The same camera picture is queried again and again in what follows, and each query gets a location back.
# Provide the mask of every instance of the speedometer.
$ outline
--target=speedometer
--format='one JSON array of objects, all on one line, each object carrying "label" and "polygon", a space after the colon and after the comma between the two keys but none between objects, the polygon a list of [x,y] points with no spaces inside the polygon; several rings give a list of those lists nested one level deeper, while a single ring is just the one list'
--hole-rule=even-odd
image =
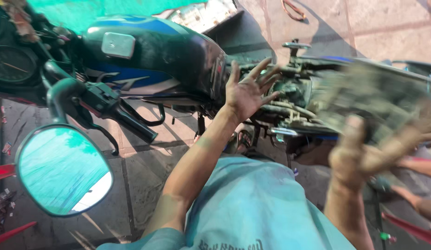
[{"label": "speedometer", "polygon": [[19,48],[0,46],[0,81],[21,82],[36,70],[35,61]]}]

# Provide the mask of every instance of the fuel tank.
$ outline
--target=fuel tank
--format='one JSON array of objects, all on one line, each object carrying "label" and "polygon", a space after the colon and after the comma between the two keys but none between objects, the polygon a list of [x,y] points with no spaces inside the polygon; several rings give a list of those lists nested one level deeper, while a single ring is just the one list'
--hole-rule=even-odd
[{"label": "fuel tank", "polygon": [[82,34],[80,57],[91,81],[159,103],[224,102],[224,51],[210,38],[169,20],[107,16]]}]

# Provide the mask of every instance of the hand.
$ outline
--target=hand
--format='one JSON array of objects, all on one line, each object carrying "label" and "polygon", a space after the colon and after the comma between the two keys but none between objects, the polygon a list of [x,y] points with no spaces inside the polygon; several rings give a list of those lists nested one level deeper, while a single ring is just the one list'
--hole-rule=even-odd
[{"label": "hand", "polygon": [[239,65],[235,60],[231,63],[231,76],[228,83],[226,83],[225,108],[233,113],[237,120],[236,122],[239,124],[252,116],[262,105],[267,104],[279,95],[277,91],[267,97],[261,97],[280,77],[278,66],[274,66],[262,77],[259,77],[260,72],[266,69],[269,63],[271,63],[270,58],[261,61],[240,82]]},{"label": "hand", "polygon": [[382,143],[378,149],[363,144],[363,119],[349,116],[343,134],[329,156],[331,179],[349,189],[359,190],[370,176],[388,170],[411,152],[421,142],[421,134],[429,131],[430,126],[431,122],[427,119],[405,126],[397,136]]}]

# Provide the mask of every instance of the green net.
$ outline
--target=green net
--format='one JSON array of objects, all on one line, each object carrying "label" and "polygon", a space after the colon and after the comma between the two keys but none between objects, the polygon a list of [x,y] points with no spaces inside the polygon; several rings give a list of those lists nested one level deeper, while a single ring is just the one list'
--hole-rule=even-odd
[{"label": "green net", "polygon": [[55,25],[70,28],[80,34],[100,16],[118,14],[150,16],[192,3],[205,3],[207,0],[29,0],[28,2]]}]

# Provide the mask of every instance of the mirror glass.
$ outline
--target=mirror glass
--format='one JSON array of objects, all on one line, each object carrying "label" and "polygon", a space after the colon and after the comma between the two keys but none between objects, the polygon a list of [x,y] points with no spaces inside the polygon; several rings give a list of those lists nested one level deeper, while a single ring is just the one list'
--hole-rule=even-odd
[{"label": "mirror glass", "polygon": [[35,202],[58,217],[95,205],[113,181],[101,151],[75,128],[60,126],[37,130],[26,141],[18,174]]}]

